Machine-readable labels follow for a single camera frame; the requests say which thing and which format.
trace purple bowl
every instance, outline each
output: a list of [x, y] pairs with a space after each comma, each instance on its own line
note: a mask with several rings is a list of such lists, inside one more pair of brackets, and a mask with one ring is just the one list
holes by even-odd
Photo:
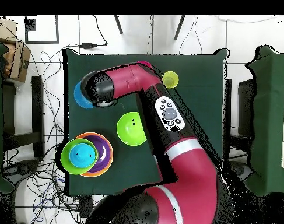
[[105, 168], [105, 166], [108, 164], [108, 162], [111, 159], [111, 149], [108, 145], [107, 141], [101, 138], [100, 136], [87, 136], [84, 137], [84, 139], [87, 139], [90, 141], [95, 148], [98, 151], [98, 160], [95, 163], [95, 165], [88, 171], [88, 173], [96, 173], [101, 171]]

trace blue bowl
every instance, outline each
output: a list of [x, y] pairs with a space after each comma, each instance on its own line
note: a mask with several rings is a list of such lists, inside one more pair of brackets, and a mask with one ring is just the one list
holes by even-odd
[[94, 149], [85, 143], [80, 143], [72, 147], [69, 153], [71, 163], [79, 168], [89, 167], [96, 158]]
[[92, 104], [92, 102], [88, 101], [83, 93], [82, 90], [80, 89], [80, 83], [78, 82], [78, 84], [76, 84], [75, 89], [74, 89], [74, 99], [77, 102], [77, 104], [81, 107], [83, 107], [84, 109], [91, 109], [94, 107], [94, 105]]

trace robot control panel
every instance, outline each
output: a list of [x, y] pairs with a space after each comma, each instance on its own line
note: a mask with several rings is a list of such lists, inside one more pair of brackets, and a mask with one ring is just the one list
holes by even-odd
[[155, 109], [167, 131], [181, 131], [184, 128], [184, 120], [170, 98], [166, 96], [158, 98], [155, 102]]

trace yellow-green bowl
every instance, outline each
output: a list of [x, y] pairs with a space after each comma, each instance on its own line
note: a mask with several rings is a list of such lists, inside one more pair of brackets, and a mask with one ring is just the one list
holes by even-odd
[[119, 119], [117, 134], [129, 146], [138, 146], [147, 140], [138, 112], [126, 113]]
[[[90, 166], [88, 166], [88, 167], [76, 167], [71, 163], [71, 161], [69, 159], [69, 154], [70, 154], [71, 149], [77, 144], [88, 144], [94, 149], [95, 160]], [[83, 139], [83, 138], [77, 138], [77, 139], [74, 139], [74, 140], [71, 140], [70, 142], [68, 142], [65, 145], [65, 147], [63, 148], [63, 151], [61, 153], [61, 163], [62, 163], [62, 166], [64, 167], [64, 169], [68, 173], [70, 173], [70, 174], [82, 174], [82, 173], [88, 172], [95, 165], [95, 163], [98, 160], [98, 156], [99, 156], [99, 154], [98, 154], [97, 149], [89, 140]]]
[[163, 84], [167, 89], [176, 87], [179, 83], [179, 77], [174, 71], [167, 71], [162, 75]]

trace red robot arm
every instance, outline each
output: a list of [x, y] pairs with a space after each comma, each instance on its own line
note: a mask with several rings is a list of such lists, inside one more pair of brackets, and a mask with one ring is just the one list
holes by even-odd
[[82, 91], [94, 104], [137, 93], [144, 130], [159, 157], [167, 155], [176, 181], [146, 189], [158, 208], [157, 224], [211, 224], [217, 208], [216, 168], [162, 79], [143, 64], [122, 65], [86, 76]]

